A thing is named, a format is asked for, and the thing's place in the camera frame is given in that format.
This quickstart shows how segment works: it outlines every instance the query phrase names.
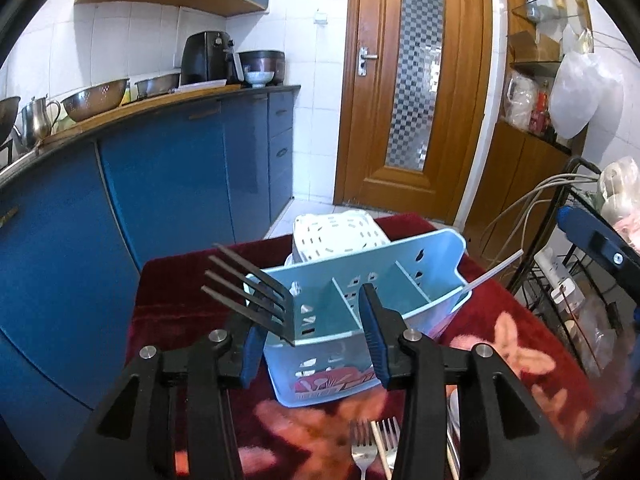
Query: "stainless steel pitcher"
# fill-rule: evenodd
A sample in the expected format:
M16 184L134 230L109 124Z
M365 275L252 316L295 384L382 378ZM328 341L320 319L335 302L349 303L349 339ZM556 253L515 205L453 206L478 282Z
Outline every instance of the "stainless steel pitcher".
M49 119L47 114L47 107L49 105L56 105L58 107L58 114L53 122ZM16 126L14 126L11 135L14 139L14 143L17 144L16 148L18 152L27 152L32 150L39 140L50 136L53 125L60 117L62 108L58 101L49 101L47 103L47 96L36 99L31 99L31 102L27 104L22 111L22 133Z

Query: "countertop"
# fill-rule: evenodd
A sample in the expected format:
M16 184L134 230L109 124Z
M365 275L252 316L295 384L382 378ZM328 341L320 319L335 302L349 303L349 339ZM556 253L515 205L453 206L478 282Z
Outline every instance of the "countertop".
M299 90L300 85L268 86L265 88L239 88L231 85L221 88L178 92L159 97L145 99L140 102L121 106L103 114L96 115L81 123L47 137L39 148L31 150L26 155L0 171L0 190L25 171L35 167L38 163L62 149L83 139L93 139L107 126L113 126L120 121L145 113L152 113L158 108L173 107L186 102L196 102L216 98L217 100L241 97L246 95L270 94L275 92L291 92Z

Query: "red tablecloth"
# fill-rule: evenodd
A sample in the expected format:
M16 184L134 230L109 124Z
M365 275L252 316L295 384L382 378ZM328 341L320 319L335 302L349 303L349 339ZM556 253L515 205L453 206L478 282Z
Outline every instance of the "red tablecloth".
M413 214L377 222L391 240L434 229ZM233 250L258 267L267 268L284 263L291 242L287 235L240 244ZM206 282L204 271L210 267L207 256L211 253L215 250L146 264L129 330L127 361L144 345L162 350L181 348L222 327L228 311L200 291ZM467 256L458 269L469 281L483 273ZM440 341L469 349L480 340L497 349L560 435L574 444L585 430L595 404L587 379L551 332L493 280L476 288ZM231 395L242 466L248 478L359 478L351 459L348 421L393 415L401 419L404 397L377 386L309 408L287 409L274 399L264 362L251 387ZM184 463L185 457L178 456L178 469L184 469ZM370 475L383 478L379 464L370 471Z

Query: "screw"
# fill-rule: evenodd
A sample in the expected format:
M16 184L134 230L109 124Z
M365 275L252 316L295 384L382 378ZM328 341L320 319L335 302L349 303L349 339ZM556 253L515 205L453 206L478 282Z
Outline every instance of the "screw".
M154 355L156 355L156 352L157 350L155 346L143 346L140 349L140 357L142 357L143 359L151 359Z
M212 343L222 343L226 339L226 330L221 328L209 333L209 341Z
M491 357L494 354L494 349L489 345L480 343L478 346L476 346L476 353L480 357Z
M420 339L422 339L422 334L417 331L415 328L407 328L404 332L402 332L402 336L407 340L407 341L420 341Z

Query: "tile floor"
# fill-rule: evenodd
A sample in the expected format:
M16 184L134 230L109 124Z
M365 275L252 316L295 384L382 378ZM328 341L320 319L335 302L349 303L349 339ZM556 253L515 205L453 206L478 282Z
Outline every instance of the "tile floor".
M298 200L293 199L290 200L289 205L284 208L280 216L276 218L276 221L273 223L269 232L267 232L265 238L277 238L279 236L287 235L293 232L293 222L296 219L296 216L303 214L315 214L315 215L328 215L331 213L340 213L342 211L347 211L349 209L353 209L353 207L341 206L341 205L333 205L333 204L325 204L320 202L310 202L307 200ZM383 216L393 215L394 213L391 211L380 211L380 210L371 210L365 209L373 218L380 218ZM447 227L444 224L439 222L435 222L433 220L429 220L433 225L437 228L442 229L443 227Z

